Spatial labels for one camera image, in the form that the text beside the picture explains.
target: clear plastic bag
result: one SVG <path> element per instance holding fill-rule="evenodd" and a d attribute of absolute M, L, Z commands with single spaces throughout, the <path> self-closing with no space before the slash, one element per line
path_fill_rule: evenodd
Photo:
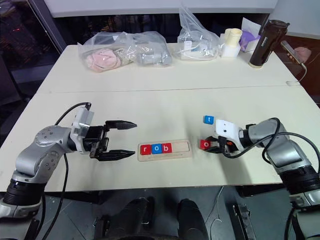
<path fill-rule="evenodd" d="M 141 66 L 168 66 L 172 57 L 165 38 L 156 31 L 143 33 L 99 32 L 81 45 L 81 61 L 95 72 L 119 68 L 131 62 Z"/>
<path fill-rule="evenodd" d="M 219 37 L 202 26 L 183 4 L 179 8 L 181 32 L 173 55 L 181 60 L 212 60 L 220 53 Z"/>

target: brown bottle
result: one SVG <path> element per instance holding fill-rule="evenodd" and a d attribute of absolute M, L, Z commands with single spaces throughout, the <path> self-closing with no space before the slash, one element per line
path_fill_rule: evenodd
<path fill-rule="evenodd" d="M 268 60 L 269 55 L 280 43 L 288 31 L 290 23 L 280 20 L 269 20 L 263 28 L 262 35 L 250 58 L 249 65 L 253 68 L 261 68 Z"/>

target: robotic arm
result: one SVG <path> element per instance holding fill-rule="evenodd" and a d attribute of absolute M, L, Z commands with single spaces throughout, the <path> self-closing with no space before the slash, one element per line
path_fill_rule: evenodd
<path fill-rule="evenodd" d="M 34 239 L 39 221 L 33 217 L 42 203 L 45 186 L 64 154 L 89 153 L 90 158 L 98 161 L 114 161 L 135 154 L 128 150 L 107 152 L 107 132 L 137 125 L 116 120 L 106 121 L 103 126 L 90 126 L 94 115 L 90 107 L 91 103 L 87 103 L 79 109 L 72 128 L 53 125 L 42 129 L 33 143 L 19 154 L 7 192 L 0 200 L 0 239 Z"/>
<path fill-rule="evenodd" d="M 289 192 L 289 199 L 295 209 L 292 225 L 298 239 L 320 236 L 320 178 L 299 145 L 289 135 L 279 119 L 271 118 L 259 124 L 247 125 L 242 129 L 235 124 L 216 120 L 214 136 L 207 152 L 223 154 L 227 158 L 237 158 L 255 145 L 264 148 L 263 158 L 267 158 L 280 176 Z M 319 151 L 311 142 L 319 158 Z"/>

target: person's leg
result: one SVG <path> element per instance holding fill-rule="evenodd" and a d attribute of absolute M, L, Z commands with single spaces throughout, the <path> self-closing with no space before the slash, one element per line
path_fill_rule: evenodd
<path fill-rule="evenodd" d="M 113 216 L 108 236 L 124 236 L 139 233 L 149 201 L 142 197 L 129 202 L 124 209 Z"/>
<path fill-rule="evenodd" d="M 177 220 L 180 238 L 184 240 L 209 240 L 205 221 L 194 201 L 184 199 L 179 203 Z"/>

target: table surface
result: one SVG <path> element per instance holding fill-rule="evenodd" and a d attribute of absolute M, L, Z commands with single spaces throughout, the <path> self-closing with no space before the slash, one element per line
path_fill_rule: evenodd
<path fill-rule="evenodd" d="M 68 46 L 47 75 L 38 93 L 105 91 L 153 91 L 286 86 L 297 81 L 275 53 L 260 69 L 248 65 L 252 52 L 237 58 L 212 61 L 181 61 L 169 67 L 139 67 L 135 63 L 93 72 L 84 67 L 76 45 Z"/>
<path fill-rule="evenodd" d="M 138 125 L 129 130 L 111 130 L 109 149 L 137 152 L 140 143 L 189 139 L 193 156 L 139 162 L 136 153 L 119 161 L 98 162 L 87 155 L 70 153 L 67 191 L 281 182 L 272 166 L 262 160 L 261 148 L 238 159 L 198 149 L 198 140 L 213 133 L 213 127 L 202 122 L 204 115 L 241 127 L 278 117 L 287 131 L 302 134 L 320 145 L 320 111 L 301 86 L 37 93 L 0 148 L 0 191 L 6 190 L 18 154 L 31 144 L 36 133 L 52 125 L 70 106 L 85 101 L 92 103 L 93 126 L 102 125 L 105 120 L 126 120 Z M 74 110 L 60 125 L 70 127 L 75 114 Z M 296 141 L 317 168 L 312 148 L 300 139 Z M 45 190 L 61 191 L 64 176 L 65 164 L 61 160 Z"/>

